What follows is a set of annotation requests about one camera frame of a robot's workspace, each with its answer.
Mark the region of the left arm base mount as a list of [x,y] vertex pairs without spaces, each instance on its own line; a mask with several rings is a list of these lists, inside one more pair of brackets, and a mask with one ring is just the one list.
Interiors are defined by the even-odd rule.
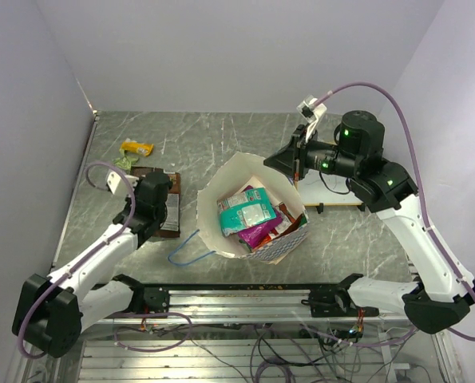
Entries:
[[166,318],[169,306],[170,294],[165,287],[146,284],[138,288],[136,314],[159,314],[159,318]]

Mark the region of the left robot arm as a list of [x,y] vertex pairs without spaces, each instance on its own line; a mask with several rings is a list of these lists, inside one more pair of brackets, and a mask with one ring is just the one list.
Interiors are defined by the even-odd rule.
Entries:
[[125,207],[101,237],[70,263],[24,281],[12,324],[23,356],[30,356],[25,345],[31,344],[38,357],[62,357],[101,319],[119,312],[135,317],[144,309],[140,282],[126,275],[103,279],[160,230],[172,181],[163,172],[149,172],[122,183]]

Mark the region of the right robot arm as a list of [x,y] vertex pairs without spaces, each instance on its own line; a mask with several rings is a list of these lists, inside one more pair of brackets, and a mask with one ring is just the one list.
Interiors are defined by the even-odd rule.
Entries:
[[361,307],[405,314],[420,331],[435,334],[459,323],[475,304],[475,277],[422,217],[422,192],[403,166],[383,157],[385,127],[369,112],[345,113],[336,144],[309,135],[300,125],[290,142],[264,165],[295,181],[308,171],[345,178],[346,185],[395,235],[418,275],[389,282],[352,274],[341,281],[333,303],[342,315]]

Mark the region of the brown snack bag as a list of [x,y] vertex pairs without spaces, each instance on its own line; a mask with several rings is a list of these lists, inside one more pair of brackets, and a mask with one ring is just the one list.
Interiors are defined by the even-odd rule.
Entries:
[[167,217],[161,229],[154,237],[162,239],[174,239],[180,237],[180,192],[181,178],[178,172],[167,172],[162,168],[132,166],[130,174],[135,177],[145,177],[150,172],[162,172],[167,174],[172,182],[166,201]]

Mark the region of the yellow snack bar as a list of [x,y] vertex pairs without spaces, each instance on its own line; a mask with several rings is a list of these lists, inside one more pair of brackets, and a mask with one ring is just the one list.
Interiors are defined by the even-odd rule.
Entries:
[[154,149],[153,144],[140,143],[135,140],[126,139],[120,146],[122,152],[130,152],[138,156],[149,156]]

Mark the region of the green snack packet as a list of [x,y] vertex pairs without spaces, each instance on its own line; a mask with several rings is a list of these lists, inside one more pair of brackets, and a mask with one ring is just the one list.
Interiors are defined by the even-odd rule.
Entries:
[[113,161],[114,165],[120,170],[130,173],[134,164],[138,162],[139,158],[136,156],[128,156],[125,153],[120,154],[120,157]]

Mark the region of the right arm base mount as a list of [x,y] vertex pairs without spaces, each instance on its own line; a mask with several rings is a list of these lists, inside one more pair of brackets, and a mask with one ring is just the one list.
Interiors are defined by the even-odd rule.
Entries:
[[343,289],[318,289],[311,290],[301,304],[310,308],[313,318],[358,317],[363,314],[365,318],[377,317],[379,309],[368,306],[356,306],[349,294]]

